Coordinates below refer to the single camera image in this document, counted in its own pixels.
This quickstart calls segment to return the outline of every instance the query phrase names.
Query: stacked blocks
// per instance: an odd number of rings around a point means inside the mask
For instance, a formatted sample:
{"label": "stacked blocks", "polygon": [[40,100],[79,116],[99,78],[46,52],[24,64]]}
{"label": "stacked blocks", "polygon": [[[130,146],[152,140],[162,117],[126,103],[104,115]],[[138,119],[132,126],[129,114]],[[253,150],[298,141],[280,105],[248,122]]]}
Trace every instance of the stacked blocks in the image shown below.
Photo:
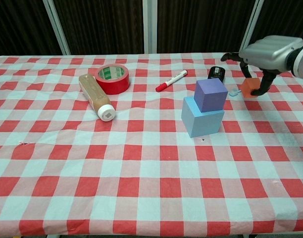
{"label": "stacked blocks", "polygon": [[217,133],[227,89],[218,78],[198,80],[194,97],[183,101],[181,119],[190,137]]}

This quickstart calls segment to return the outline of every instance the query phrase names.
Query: small orange block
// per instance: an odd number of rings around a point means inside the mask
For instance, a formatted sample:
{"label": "small orange block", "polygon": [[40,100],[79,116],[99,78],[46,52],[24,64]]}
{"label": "small orange block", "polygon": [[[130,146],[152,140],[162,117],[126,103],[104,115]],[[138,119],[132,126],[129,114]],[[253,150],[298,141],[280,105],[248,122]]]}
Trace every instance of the small orange block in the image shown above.
{"label": "small orange block", "polygon": [[242,83],[240,90],[244,98],[257,98],[257,96],[252,96],[251,92],[258,89],[260,86],[259,78],[246,78]]}

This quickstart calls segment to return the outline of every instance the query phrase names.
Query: dark curtain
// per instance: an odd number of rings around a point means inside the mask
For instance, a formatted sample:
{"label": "dark curtain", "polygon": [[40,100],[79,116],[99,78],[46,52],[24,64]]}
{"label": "dark curtain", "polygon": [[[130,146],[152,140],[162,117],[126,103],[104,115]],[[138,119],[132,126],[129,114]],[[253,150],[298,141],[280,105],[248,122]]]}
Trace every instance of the dark curtain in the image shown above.
{"label": "dark curtain", "polygon": [[238,51],[254,0],[159,0],[157,51]]}
{"label": "dark curtain", "polygon": [[42,0],[0,0],[1,55],[61,55]]}
{"label": "dark curtain", "polygon": [[303,0],[265,0],[251,43],[268,35],[303,38]]}
{"label": "dark curtain", "polygon": [[142,0],[54,0],[71,54],[144,53]]}

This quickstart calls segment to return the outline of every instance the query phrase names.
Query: marker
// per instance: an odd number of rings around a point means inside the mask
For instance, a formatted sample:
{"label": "marker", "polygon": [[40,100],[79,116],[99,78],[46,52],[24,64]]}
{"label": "marker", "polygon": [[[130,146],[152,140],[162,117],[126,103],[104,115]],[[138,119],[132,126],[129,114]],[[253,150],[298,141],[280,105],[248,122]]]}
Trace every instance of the marker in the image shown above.
{"label": "marker", "polygon": [[160,84],[158,87],[156,87],[156,92],[160,92],[160,91],[164,90],[170,84],[173,84],[174,82],[178,81],[179,79],[181,79],[185,75],[187,75],[187,71],[186,70],[181,71],[180,73],[178,73],[173,78],[169,79],[168,81],[166,81],[163,84]]}

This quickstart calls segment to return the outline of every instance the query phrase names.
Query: light blue cube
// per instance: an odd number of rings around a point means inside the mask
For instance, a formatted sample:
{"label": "light blue cube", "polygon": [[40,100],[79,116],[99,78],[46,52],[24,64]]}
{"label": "light blue cube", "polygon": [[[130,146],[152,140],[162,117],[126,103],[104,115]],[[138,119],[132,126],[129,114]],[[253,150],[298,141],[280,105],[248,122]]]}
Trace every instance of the light blue cube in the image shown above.
{"label": "light blue cube", "polygon": [[183,100],[181,119],[190,137],[217,133],[222,123],[224,111],[200,112],[193,97]]}

